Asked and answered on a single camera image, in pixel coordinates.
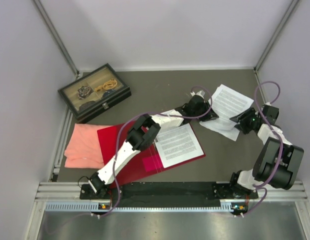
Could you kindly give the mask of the stack of printed papers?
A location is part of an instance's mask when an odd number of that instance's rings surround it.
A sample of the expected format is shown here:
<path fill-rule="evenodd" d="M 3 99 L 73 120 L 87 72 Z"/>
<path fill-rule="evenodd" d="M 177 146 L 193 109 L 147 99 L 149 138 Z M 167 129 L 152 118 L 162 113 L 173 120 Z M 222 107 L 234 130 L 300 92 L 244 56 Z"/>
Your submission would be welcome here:
<path fill-rule="evenodd" d="M 212 101 L 209 101 L 212 103 L 211 109 L 218 115 L 218 118 L 201 121 L 199 124 L 235 142 L 240 131 L 235 128 L 236 123 L 230 118 L 248 110 L 253 102 L 254 100 L 250 97 L 221 84 L 212 95 Z"/>

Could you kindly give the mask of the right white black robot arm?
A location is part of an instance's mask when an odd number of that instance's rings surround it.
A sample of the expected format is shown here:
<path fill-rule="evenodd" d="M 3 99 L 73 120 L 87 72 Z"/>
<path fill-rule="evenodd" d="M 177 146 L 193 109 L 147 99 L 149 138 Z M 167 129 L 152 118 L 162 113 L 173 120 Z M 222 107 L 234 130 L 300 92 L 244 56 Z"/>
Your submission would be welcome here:
<path fill-rule="evenodd" d="M 253 168 L 232 174 L 228 185 L 232 197 L 250 195 L 262 184 L 289 190 L 295 183 L 304 150 L 285 138 L 281 128 L 276 126 L 278 116 L 277 107 L 264 104 L 261 112 L 251 107 L 229 119 L 244 134 L 254 131 L 263 143 Z"/>

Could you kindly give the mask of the single printed paper sheet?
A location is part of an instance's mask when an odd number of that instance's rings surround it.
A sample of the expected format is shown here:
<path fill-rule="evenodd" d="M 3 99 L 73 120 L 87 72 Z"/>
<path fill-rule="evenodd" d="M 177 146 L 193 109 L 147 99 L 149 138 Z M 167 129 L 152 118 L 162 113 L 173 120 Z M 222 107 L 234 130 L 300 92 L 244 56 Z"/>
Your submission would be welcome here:
<path fill-rule="evenodd" d="M 190 124 L 160 131 L 155 146 L 165 169 L 205 155 Z"/>

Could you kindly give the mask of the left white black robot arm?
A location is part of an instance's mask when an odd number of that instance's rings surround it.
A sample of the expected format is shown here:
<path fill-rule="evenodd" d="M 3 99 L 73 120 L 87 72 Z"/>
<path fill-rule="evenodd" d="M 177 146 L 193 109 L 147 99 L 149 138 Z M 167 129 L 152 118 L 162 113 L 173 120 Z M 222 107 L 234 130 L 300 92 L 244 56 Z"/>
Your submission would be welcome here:
<path fill-rule="evenodd" d="M 134 117 L 135 122 L 120 145 L 121 133 L 128 125 L 125 123 L 117 134 L 114 156 L 88 180 L 92 194 L 104 198 L 108 194 L 109 185 L 117 182 L 117 174 L 133 157 L 148 149 L 161 130 L 177 128 L 191 120 L 205 122 L 218 119 L 212 103 L 212 99 L 204 100 L 201 95 L 195 94 L 188 103 L 175 109 L 162 113 L 147 112 Z"/>

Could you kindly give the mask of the red plastic folder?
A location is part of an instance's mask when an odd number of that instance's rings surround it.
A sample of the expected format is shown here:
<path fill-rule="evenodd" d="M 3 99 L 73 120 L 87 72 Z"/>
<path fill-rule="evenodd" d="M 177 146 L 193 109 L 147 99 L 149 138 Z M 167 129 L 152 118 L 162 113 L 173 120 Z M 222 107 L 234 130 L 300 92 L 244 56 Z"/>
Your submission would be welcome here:
<path fill-rule="evenodd" d="M 121 127 L 121 125 L 115 125 L 97 131 L 104 164 L 108 163 L 115 154 L 116 139 Z M 121 133 L 119 140 L 120 145 L 122 145 L 124 140 L 126 139 L 127 131 L 130 129 L 130 127 L 132 127 L 132 124 L 126 126 Z M 172 167 L 164 168 L 154 140 L 154 142 L 148 149 L 137 154 L 126 164 L 126 166 L 116 175 L 116 180 L 117 183 L 122 186 L 124 184 L 135 182 L 142 178 L 164 172 L 166 170 L 172 169 L 179 165 L 183 165 L 193 160 L 200 159 L 202 157 L 188 160 Z M 110 184 L 111 187 L 115 187 L 115 185 L 115 182 Z"/>

